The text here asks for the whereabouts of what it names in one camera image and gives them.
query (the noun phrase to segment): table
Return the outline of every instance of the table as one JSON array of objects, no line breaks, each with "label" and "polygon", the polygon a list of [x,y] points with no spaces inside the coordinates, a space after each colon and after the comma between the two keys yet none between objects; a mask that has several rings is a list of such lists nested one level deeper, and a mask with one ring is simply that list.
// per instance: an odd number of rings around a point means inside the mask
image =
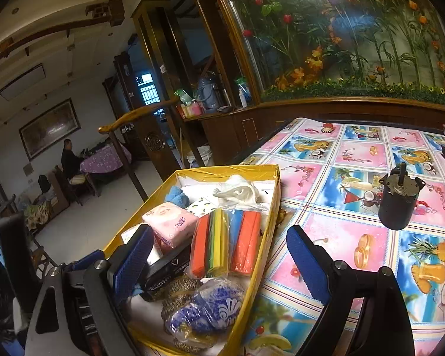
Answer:
[{"label": "table", "polygon": [[[241,163],[279,165],[284,215],[274,234],[241,355],[272,355],[268,347],[257,351],[249,347],[255,338],[268,334],[278,335],[273,345],[288,345],[287,353],[281,351],[281,355],[296,353],[323,308],[311,298],[287,250],[285,237],[292,225],[300,225],[334,260],[344,260],[354,269],[377,271],[383,265],[391,267],[411,319],[416,355],[428,355],[445,333],[442,144],[442,135],[413,129],[298,118]],[[419,176],[427,185],[419,195],[409,225],[392,231],[377,216],[377,195],[382,191],[379,179],[401,162],[406,162],[411,177]],[[368,260],[362,262],[355,259],[355,252],[364,234],[371,236],[373,244]],[[415,272],[415,266],[419,266],[418,259],[409,252],[414,248],[436,282],[418,286],[414,280],[412,269]],[[361,304],[362,299],[352,304],[334,355],[344,355]]]},{"label": "table", "polygon": [[[125,156],[128,161],[132,161],[132,155],[129,151],[122,146]],[[81,171],[83,173],[110,173],[111,171],[117,170],[122,167],[122,162],[117,155],[117,151],[112,144],[106,145],[100,150],[98,150],[94,155],[89,158],[84,159],[81,162]]]}]

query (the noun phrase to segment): white bucket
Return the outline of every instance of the white bucket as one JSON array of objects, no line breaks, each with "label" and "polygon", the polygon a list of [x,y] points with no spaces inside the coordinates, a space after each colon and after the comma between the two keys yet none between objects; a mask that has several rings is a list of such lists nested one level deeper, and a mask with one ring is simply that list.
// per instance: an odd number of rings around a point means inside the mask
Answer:
[{"label": "white bucket", "polygon": [[[199,151],[201,158],[203,159],[204,165],[206,167],[214,166],[214,160],[212,160],[212,151],[209,146],[198,147],[198,151]],[[186,159],[188,159],[188,162],[190,164],[190,169],[199,167],[198,162],[196,162],[195,155],[192,152],[190,152],[186,156]]]}]

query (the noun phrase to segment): white logo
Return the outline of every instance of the white logo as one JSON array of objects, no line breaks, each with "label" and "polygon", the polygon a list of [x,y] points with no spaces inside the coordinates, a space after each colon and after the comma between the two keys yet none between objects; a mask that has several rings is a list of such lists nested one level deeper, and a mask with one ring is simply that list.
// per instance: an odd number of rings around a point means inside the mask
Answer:
[{"label": "white logo", "polygon": [[238,301],[235,298],[227,298],[226,299],[226,305],[220,304],[219,305],[219,315],[221,316],[221,319],[227,320],[229,316],[232,316],[234,313],[236,313],[242,306],[242,303]]}]

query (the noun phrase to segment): yellow box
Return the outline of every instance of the yellow box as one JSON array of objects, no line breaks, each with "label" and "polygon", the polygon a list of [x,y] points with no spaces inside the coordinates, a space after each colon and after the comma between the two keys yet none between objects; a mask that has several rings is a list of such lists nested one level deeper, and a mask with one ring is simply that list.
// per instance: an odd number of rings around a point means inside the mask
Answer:
[{"label": "yellow box", "polygon": [[[119,245],[122,245],[124,242],[122,241],[121,234],[138,223],[142,223],[143,214],[150,211],[155,206],[163,203],[166,194],[168,194],[170,191],[171,186],[178,183],[178,177],[188,177],[198,182],[224,182],[229,179],[230,176],[235,174],[239,174],[252,182],[273,180],[275,181],[275,186],[271,201],[271,209],[267,218],[267,226],[265,227],[264,235],[260,243],[255,269],[252,277],[250,278],[249,287],[242,303],[241,311],[239,312],[236,322],[228,336],[226,345],[218,356],[234,356],[237,354],[242,335],[249,319],[250,309],[256,297],[260,281],[262,280],[280,206],[280,172],[277,165],[214,166],[175,171],[172,176],[170,176],[150,196],[150,198],[148,198],[148,200],[140,207],[132,218],[127,221],[127,223],[117,232],[112,241],[110,241],[104,249],[105,256],[109,257]],[[133,330],[132,327],[129,327],[128,329],[135,340],[138,340],[146,346],[152,347],[169,356],[193,356],[192,354],[180,351],[175,347],[170,347],[167,344],[158,343],[154,338],[147,337],[144,333],[141,333],[141,331]]]}]

